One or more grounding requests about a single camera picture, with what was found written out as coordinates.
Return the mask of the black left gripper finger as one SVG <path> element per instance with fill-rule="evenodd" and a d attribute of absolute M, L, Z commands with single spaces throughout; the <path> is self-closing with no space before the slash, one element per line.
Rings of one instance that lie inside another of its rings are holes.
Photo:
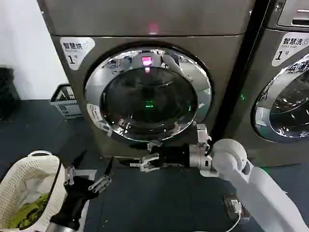
<path fill-rule="evenodd" d="M 66 185 L 72 186 L 74 184 L 74 180 L 73 179 L 76 176 L 76 170 L 78 169 L 78 167 L 82 163 L 86 153 L 87 153 L 87 150 L 82 151 L 81 154 L 78 155 L 73 160 L 71 165 L 65 168 L 65 182 L 64 182 L 65 186 Z"/>
<path fill-rule="evenodd" d="M 112 182 L 112 176 L 111 176 L 112 164 L 113 164 L 113 157 L 111 157 L 107 165 L 107 168 L 104 172 L 104 175 L 101 176 L 98 180 L 96 180 L 92 185 L 88 187 L 88 190 L 90 192 L 100 194 Z"/>

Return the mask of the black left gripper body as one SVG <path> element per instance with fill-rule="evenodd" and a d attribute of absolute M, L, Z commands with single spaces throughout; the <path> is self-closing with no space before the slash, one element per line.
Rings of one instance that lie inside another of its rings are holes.
<path fill-rule="evenodd" d="M 75 176 L 73 180 L 72 186 L 64 185 L 67 196 L 60 211 L 50 218 L 49 230 L 78 230 L 86 202 L 96 198 L 96 194 L 88 190 L 95 181 L 83 176 Z"/>

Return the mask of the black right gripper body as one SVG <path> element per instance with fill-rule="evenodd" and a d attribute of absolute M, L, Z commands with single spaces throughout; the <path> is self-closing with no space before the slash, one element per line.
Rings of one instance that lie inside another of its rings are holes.
<path fill-rule="evenodd" d="M 166 165 L 180 165 L 190 167 L 189 144 L 182 146 L 155 146 L 150 154 L 158 154 L 159 159 L 151 161 L 155 167 L 163 167 Z"/>

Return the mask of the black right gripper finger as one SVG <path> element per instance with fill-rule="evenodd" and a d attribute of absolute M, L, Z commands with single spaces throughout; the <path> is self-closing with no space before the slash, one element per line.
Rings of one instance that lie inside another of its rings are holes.
<path fill-rule="evenodd" d="M 151 152 L 154 147 L 161 147 L 162 143 L 160 141 L 150 141 L 147 143 L 147 151 Z"/>
<path fill-rule="evenodd" d="M 156 167 L 154 161 L 159 161 L 159 154 L 151 154 L 143 157 L 139 162 L 129 162 L 130 167 L 139 168 L 141 172 L 151 172 L 159 170 L 160 167 Z"/>

